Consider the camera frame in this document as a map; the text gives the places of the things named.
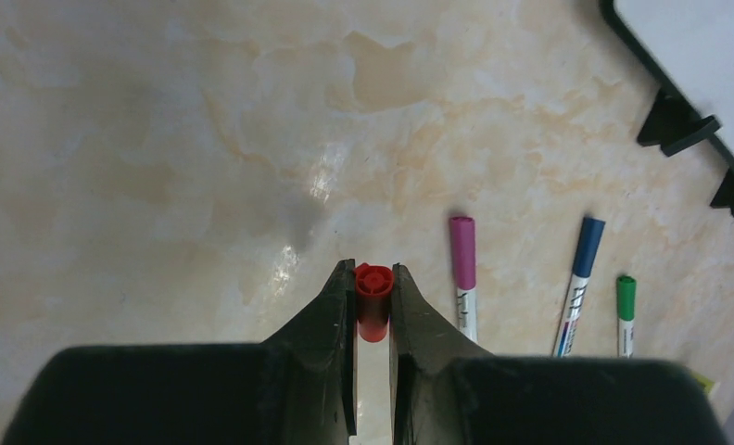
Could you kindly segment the red marker cap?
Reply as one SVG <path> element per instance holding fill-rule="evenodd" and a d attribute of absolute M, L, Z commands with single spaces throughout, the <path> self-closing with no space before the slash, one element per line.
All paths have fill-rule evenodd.
<path fill-rule="evenodd" d="M 388 332 L 394 274 L 388 267 L 363 263 L 354 275 L 359 334 L 367 342 L 380 342 Z"/>

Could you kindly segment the white whiteboard black frame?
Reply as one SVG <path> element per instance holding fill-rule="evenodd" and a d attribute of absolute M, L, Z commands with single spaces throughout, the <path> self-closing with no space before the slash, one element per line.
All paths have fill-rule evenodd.
<path fill-rule="evenodd" d="M 728 170 L 710 203 L 734 217 L 734 1 L 601 1 L 659 90 L 636 141 L 667 157 L 708 142 Z"/>

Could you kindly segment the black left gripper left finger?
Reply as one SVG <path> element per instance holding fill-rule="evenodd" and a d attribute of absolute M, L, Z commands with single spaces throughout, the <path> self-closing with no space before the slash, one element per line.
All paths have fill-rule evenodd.
<path fill-rule="evenodd" d="M 259 343 L 56 354 L 6 444 L 345 444 L 356 433 L 355 263 Z"/>

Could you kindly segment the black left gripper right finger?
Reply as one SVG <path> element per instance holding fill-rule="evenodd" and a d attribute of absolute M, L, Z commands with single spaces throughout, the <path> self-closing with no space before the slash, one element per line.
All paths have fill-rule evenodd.
<path fill-rule="evenodd" d="M 690 372 L 656 360 L 499 356 L 476 345 L 396 264 L 396 444 L 723 444 Z"/>

